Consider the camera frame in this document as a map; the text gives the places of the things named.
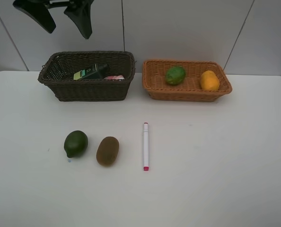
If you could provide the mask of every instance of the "bottle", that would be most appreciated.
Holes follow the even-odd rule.
[[[106,77],[106,73],[109,71],[107,63],[94,64],[89,68],[81,70],[73,75],[74,80],[80,79],[103,79]]]

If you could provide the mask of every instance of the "table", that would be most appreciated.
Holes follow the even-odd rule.
[[[229,75],[231,94],[191,103],[150,99],[136,74],[124,101],[64,103],[37,75],[0,72],[0,227],[281,226],[281,77]],[[69,163],[74,130],[90,144]]]

